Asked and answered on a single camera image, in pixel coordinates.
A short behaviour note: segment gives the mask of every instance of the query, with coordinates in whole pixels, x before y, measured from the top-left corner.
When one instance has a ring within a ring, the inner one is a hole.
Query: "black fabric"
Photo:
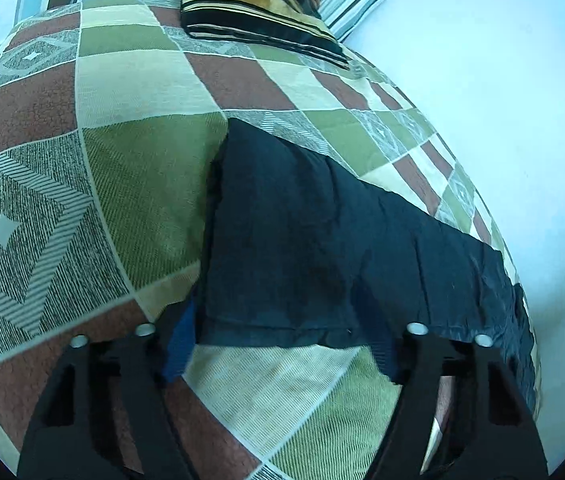
[[[490,336],[533,412],[533,336],[500,252],[234,119],[211,167],[207,215],[198,342],[369,344],[372,313],[352,301],[359,282],[397,342],[414,321],[453,340]]]

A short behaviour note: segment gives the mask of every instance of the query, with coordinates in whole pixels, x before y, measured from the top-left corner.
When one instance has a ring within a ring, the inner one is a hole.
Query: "wall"
[[[348,44],[429,117],[503,233],[537,330],[552,470],[565,457],[565,0],[388,0]]]

